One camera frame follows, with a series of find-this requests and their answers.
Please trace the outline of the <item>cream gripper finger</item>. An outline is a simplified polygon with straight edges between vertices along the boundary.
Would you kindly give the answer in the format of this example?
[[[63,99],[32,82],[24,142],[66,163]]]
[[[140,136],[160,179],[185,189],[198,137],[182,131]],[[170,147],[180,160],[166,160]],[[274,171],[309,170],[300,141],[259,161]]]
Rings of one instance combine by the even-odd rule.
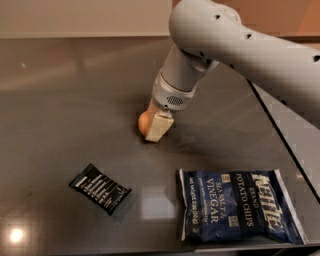
[[[149,106],[147,108],[148,112],[156,113],[159,112],[161,108],[154,102],[154,99],[151,98],[149,102]]]
[[[150,142],[158,142],[173,123],[174,119],[170,112],[148,111],[145,139]]]

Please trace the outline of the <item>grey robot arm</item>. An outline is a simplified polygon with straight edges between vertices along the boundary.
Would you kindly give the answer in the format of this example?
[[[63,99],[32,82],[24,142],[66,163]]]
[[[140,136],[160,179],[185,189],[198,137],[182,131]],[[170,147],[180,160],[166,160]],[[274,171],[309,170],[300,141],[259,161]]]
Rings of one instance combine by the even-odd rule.
[[[320,51],[251,30],[232,8],[211,0],[181,0],[169,18],[173,46],[156,76],[138,127],[159,141],[186,108],[202,77],[223,63],[284,102],[314,126],[320,124]]]

